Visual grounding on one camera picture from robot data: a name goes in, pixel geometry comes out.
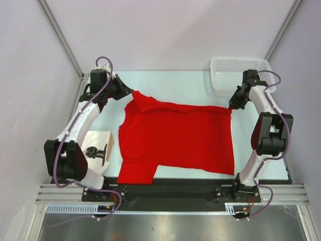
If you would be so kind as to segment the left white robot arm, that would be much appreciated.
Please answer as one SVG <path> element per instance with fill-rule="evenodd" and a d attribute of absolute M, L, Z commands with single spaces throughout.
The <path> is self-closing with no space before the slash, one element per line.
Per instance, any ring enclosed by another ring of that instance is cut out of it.
<path fill-rule="evenodd" d="M 90 82 L 85 86 L 73 117 L 65 129 L 54 139 L 44 144 L 48 174 L 56 184 L 59 180 L 78 183 L 92 188 L 93 194 L 104 201 L 110 197 L 111 189 L 103 184 L 102 173 L 107 167 L 102 160 L 97 171 L 90 167 L 92 155 L 86 155 L 81 146 L 96 118 L 108 100 L 120 100 L 133 90 L 126 86 L 112 70 L 96 68 L 90 72 Z"/>

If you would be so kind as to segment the red t shirt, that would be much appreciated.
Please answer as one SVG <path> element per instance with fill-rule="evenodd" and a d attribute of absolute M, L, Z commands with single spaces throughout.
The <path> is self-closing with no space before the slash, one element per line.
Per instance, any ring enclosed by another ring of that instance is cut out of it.
<path fill-rule="evenodd" d="M 119 127 L 117 183 L 151 184 L 159 166 L 234 174 L 230 109 L 132 97 Z"/>

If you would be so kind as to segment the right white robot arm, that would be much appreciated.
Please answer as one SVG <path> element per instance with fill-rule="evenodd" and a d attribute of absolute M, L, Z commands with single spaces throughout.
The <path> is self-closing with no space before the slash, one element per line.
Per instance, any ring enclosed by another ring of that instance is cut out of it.
<path fill-rule="evenodd" d="M 259 115 L 251 136 L 251 156 L 232 185 L 231 195 L 236 201 L 258 192 L 263 170 L 272 160 L 283 159 L 290 145 L 293 116 L 277 106 L 270 94 L 274 85 L 261 80 L 259 73 L 253 69 L 244 71 L 242 84 L 229 100 L 232 110 L 244 109 L 252 102 Z"/>

